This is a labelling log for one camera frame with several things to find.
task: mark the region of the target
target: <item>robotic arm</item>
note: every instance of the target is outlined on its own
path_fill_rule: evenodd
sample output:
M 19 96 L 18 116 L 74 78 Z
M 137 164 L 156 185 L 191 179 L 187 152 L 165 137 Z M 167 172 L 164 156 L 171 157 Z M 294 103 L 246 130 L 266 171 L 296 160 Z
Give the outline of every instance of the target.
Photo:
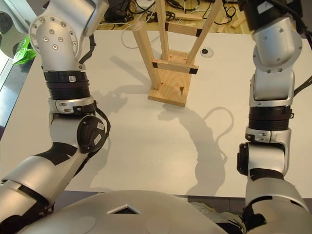
M 256 71 L 251 80 L 245 136 L 249 142 L 239 146 L 237 155 L 237 170 L 248 177 L 244 220 L 251 234 L 311 233 L 307 205 L 296 188 L 284 180 L 290 158 L 293 64 L 302 41 L 292 31 L 290 18 L 269 2 L 239 1 L 250 30 L 255 30 L 256 42 Z
M 90 37 L 94 46 L 93 32 L 107 8 L 103 0 L 53 0 L 29 26 L 50 92 L 53 144 L 1 180 L 0 233 L 15 233 L 45 216 L 108 137 L 110 123 L 97 108 L 87 75 L 82 72 L 92 51 L 79 60 L 84 38 Z M 96 112 L 107 121 L 106 132 Z

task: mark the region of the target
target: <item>green bag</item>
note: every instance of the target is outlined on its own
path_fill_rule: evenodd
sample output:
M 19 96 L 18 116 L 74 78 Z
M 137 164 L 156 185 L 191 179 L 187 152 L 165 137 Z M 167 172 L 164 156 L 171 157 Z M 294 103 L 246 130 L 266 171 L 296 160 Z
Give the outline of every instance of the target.
M 36 55 L 36 51 L 31 46 L 30 39 L 27 36 L 25 39 L 20 41 L 16 49 L 16 53 L 13 58 L 13 65 L 27 63 L 28 61 L 34 59 Z

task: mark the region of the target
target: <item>wooden base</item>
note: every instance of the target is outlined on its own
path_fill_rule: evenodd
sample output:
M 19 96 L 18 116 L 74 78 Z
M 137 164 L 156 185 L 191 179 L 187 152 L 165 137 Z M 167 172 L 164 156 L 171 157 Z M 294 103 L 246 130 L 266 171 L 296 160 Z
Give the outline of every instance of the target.
M 169 50 L 168 61 L 186 64 L 188 53 Z M 159 90 L 151 87 L 148 99 L 185 107 L 191 74 L 157 69 L 160 76 Z

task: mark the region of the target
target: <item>wooden stand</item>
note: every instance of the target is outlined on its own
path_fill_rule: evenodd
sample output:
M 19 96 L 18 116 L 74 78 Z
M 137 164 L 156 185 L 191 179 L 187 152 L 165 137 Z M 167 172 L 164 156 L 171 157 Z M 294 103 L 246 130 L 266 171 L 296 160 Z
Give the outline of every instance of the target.
M 154 59 L 144 22 L 138 21 L 132 28 L 137 45 L 143 57 L 146 69 L 152 81 L 148 99 L 185 107 L 189 93 L 191 75 L 196 74 L 198 66 L 194 65 L 206 35 L 212 26 L 222 0 L 216 0 L 203 28 L 166 22 L 164 0 L 156 0 L 162 59 Z M 169 50 L 167 32 L 186 34 L 197 37 L 190 53 Z

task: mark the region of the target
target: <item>wooden block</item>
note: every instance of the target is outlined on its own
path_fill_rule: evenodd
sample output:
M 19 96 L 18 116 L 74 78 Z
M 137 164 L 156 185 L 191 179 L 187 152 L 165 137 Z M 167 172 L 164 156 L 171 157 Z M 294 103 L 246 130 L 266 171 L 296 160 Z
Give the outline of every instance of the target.
M 188 64 L 180 64 L 177 62 L 171 61 L 164 61 L 164 60 L 157 60 L 154 59 L 153 66 L 158 69 L 164 69 L 174 72 L 183 72 L 189 74 L 196 74 L 198 71 L 198 66 L 195 65 L 188 65 Z
M 166 31 L 199 37 L 202 29 L 178 23 L 165 23 Z
M 187 56 L 185 52 L 169 50 L 169 62 L 185 64 Z M 159 90 L 151 87 L 148 99 L 185 107 L 191 74 L 159 69 L 159 76 Z
M 168 60 L 169 43 L 168 43 L 168 34 L 167 34 L 167 31 L 165 30 L 165 22 L 167 20 L 165 0 L 156 0 L 156 10 L 157 10 L 157 18 L 158 18 L 158 26 L 159 26 L 161 51 L 162 51 L 161 56 L 163 60 Z
M 141 52 L 147 72 L 150 75 L 152 86 L 155 89 L 159 89 L 159 86 L 160 86 L 159 73 L 158 73 L 158 70 L 153 67 L 152 60 L 154 59 L 154 55 L 153 55 L 150 40 L 147 35 L 147 31 L 145 28 L 145 23 L 143 21 L 136 22 L 134 26 L 132 27 L 132 32 L 136 39 L 138 48 Z
M 228 18 L 224 17 L 221 21 L 221 23 L 226 23 L 227 21 L 229 21 Z M 216 30 L 217 33 L 222 33 L 224 28 L 225 28 L 226 24 L 223 25 L 219 25 L 218 29 Z
M 245 14 L 244 13 L 240 14 L 240 17 L 231 25 L 231 28 L 237 28 L 245 20 L 246 20 Z
M 202 16 L 192 15 L 192 14 L 185 14 L 185 13 L 175 13 L 175 17 L 181 20 L 192 20 L 192 21 L 202 21 Z
M 201 31 L 199 37 L 197 37 L 190 53 L 189 56 L 187 57 L 186 64 L 193 64 L 193 61 L 195 59 L 196 54 L 198 53 L 206 35 L 208 34 L 210 27 L 212 26 L 217 14 L 219 13 L 219 10 L 221 9 L 222 6 L 222 0 L 215 0 L 213 8 L 211 12 L 209 13 L 204 25 L 203 25 L 203 30 Z

